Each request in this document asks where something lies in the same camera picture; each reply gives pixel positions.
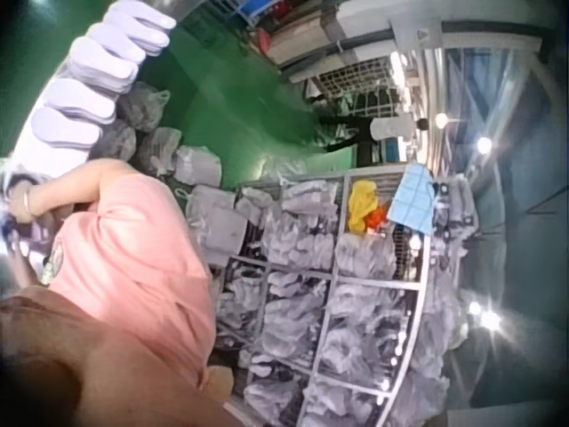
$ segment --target fabric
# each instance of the fabric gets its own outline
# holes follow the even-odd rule
[[[372,138],[376,141],[399,136],[403,136],[405,141],[410,141],[416,130],[417,125],[411,113],[402,113],[399,117],[378,117],[370,125]]]
[[[135,335],[197,384],[215,339],[211,276],[164,184],[118,178],[98,205],[64,222],[57,246],[53,292]]]
[[[408,165],[391,202],[388,219],[430,236],[434,215],[435,191],[429,170],[418,163]]]
[[[364,218],[379,204],[376,189],[377,185],[373,181],[360,180],[352,185],[348,201],[348,228],[352,233],[365,232]]]

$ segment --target woman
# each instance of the woman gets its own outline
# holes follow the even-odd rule
[[[90,205],[56,236],[49,287],[15,245],[23,290],[0,311],[11,372],[80,425],[238,425],[199,391],[215,338],[211,278],[170,190],[100,159],[19,185],[10,211],[30,223],[72,204]]]

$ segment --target ceiling light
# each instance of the ceiling light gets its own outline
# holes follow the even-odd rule
[[[476,301],[473,301],[470,303],[469,305],[469,313],[473,316],[477,316],[478,314],[480,314],[482,312],[482,307],[480,306],[480,304]]]
[[[397,52],[392,52],[389,59],[391,61],[391,70],[393,71],[393,81],[397,87],[405,87],[405,73],[403,71],[403,64],[401,63],[401,56]]]
[[[448,116],[445,113],[439,113],[435,117],[435,125],[439,129],[445,129],[445,126],[448,124]]]
[[[478,140],[477,146],[480,154],[488,154],[492,151],[492,140],[483,136]]]
[[[491,331],[496,331],[500,327],[501,318],[493,311],[482,313],[480,324]]]

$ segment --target metal rack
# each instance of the metal rack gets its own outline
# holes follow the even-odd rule
[[[337,203],[341,204],[340,220],[338,230],[335,235],[335,241],[337,238],[347,232],[347,220],[348,220],[348,200],[349,193],[351,191],[351,186],[354,181],[360,179],[375,181],[378,185],[378,196],[379,197],[393,197],[397,190],[398,183],[403,177],[405,172],[405,165],[386,165],[386,166],[375,166],[369,168],[350,170],[345,173],[326,173],[322,175],[315,176],[301,176],[295,177],[294,181],[312,181],[312,180],[326,180],[326,181],[339,181],[341,182],[341,191],[339,191],[339,196]],[[254,181],[242,184],[242,187],[253,187],[256,189],[272,189],[271,194],[275,200],[278,200],[282,196],[281,186],[274,182],[268,181]],[[281,189],[280,193],[277,195],[275,192],[276,186]],[[258,238],[255,233],[248,233],[248,238]],[[412,274],[412,269],[408,268],[407,265],[403,266],[403,271],[405,274],[401,277],[396,276],[391,280],[375,280],[375,279],[362,279],[353,278],[346,275],[342,275],[339,272],[337,262],[334,260],[332,271],[314,271],[305,270],[297,271],[296,269],[291,269],[289,267],[275,265],[273,263],[267,262],[266,260],[260,260],[248,256],[248,253],[244,253],[235,256],[233,259],[238,262],[248,263],[257,267],[264,269],[264,276],[262,281],[262,292],[263,297],[257,312],[257,323],[254,332],[254,336],[251,339],[245,339],[238,331],[231,330],[227,326],[219,325],[218,328],[224,334],[233,336],[236,340],[241,342],[244,346],[251,349],[256,349],[255,341],[260,336],[262,332],[262,323],[264,316],[264,309],[268,299],[268,275],[271,271],[292,271],[299,272],[307,277],[320,278],[328,281],[328,288],[326,292],[325,302],[323,306],[324,315],[322,318],[322,323],[320,326],[319,338],[317,341],[316,353],[313,358],[313,363],[311,367],[307,367],[306,364],[301,364],[298,361],[279,359],[271,356],[272,359],[277,360],[285,367],[288,367],[299,375],[304,375],[308,377],[308,385],[312,384],[317,378],[325,379],[329,384],[336,385],[350,389],[354,392],[364,393],[370,396],[374,396],[377,401],[378,410],[374,412],[375,419],[373,423],[375,425],[381,426],[387,420],[389,415],[389,410],[391,409],[394,400],[397,396],[399,388],[402,381],[405,378],[405,373],[409,366],[411,356],[413,354],[413,347],[417,338],[419,331],[419,325],[421,322],[422,307],[425,299],[426,286],[428,282],[429,275],[429,253],[430,253],[430,238],[424,238],[422,241],[422,249],[418,253],[411,254],[411,249],[407,241],[404,238],[396,239],[396,251],[402,251],[408,253],[408,258],[413,258],[414,270],[416,274]],[[341,380],[340,378],[334,377],[334,375],[329,375],[325,372],[322,365],[323,348],[325,343],[325,338],[330,330],[332,315],[328,310],[327,302],[331,295],[335,292],[339,284],[357,284],[360,286],[376,286],[385,289],[396,289],[399,292],[410,295],[410,300],[413,305],[413,309],[409,310],[409,324],[406,325],[406,345],[403,348],[403,354],[401,355],[401,361],[398,364],[398,370],[395,374],[394,381],[392,381],[386,390],[380,390],[380,387],[370,387],[369,385],[350,383]],[[254,375],[247,375],[247,384],[253,381]],[[303,416],[306,414],[307,402],[304,399],[302,403],[296,402],[299,407],[296,408],[298,411],[298,417],[296,420],[287,421],[286,425],[297,425],[300,426]]]

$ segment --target blue cloth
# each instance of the blue cloth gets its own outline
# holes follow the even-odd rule
[[[433,179],[424,165],[408,165],[388,211],[388,219],[419,231],[433,233],[435,190]]]

